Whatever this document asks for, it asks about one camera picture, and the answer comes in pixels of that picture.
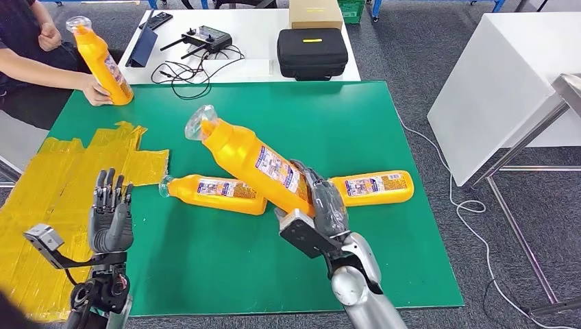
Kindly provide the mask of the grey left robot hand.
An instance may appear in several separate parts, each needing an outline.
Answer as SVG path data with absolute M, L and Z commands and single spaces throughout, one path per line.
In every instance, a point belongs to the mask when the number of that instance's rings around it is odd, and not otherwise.
M 97 176 L 88 220 L 88 242 L 96 254 L 125 252 L 134 241 L 133 184 L 123 183 L 124 175 L 117 175 L 113 167 Z

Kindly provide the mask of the person's left hand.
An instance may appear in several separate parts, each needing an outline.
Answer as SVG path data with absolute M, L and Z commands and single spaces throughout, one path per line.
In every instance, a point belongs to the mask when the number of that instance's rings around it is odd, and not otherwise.
M 40 26 L 38 42 L 43 51 L 49 52 L 62 45 L 62 37 L 53 23 L 46 22 Z

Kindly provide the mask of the person's right hand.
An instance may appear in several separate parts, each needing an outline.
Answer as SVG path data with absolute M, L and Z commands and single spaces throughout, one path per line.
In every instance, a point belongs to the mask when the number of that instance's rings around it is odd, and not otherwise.
M 92 106 L 113 104 L 110 93 L 91 74 L 82 73 L 81 91 Z

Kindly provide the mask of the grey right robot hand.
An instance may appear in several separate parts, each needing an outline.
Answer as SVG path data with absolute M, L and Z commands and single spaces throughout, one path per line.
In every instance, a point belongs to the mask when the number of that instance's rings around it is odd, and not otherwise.
M 349 216 L 337 187 L 312 167 L 291 160 L 305 176 L 314 207 L 315 229 L 330 239 L 342 243 L 350 234 Z

